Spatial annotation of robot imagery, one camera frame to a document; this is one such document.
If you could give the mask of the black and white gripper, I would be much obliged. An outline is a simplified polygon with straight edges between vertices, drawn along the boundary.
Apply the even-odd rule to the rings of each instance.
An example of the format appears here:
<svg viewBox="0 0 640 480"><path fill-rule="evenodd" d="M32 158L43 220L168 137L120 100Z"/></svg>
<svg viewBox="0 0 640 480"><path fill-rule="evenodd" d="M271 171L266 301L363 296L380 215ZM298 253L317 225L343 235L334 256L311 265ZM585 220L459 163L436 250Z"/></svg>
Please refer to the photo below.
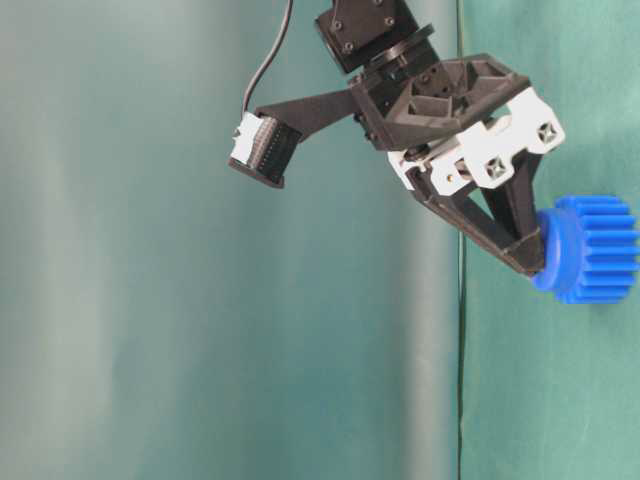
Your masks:
<svg viewBox="0 0 640 480"><path fill-rule="evenodd" d="M517 273L544 268L533 180L566 135L528 77L481 54L383 64L349 88L370 141L419 203ZM495 220L460 191L471 184Z"/></svg>

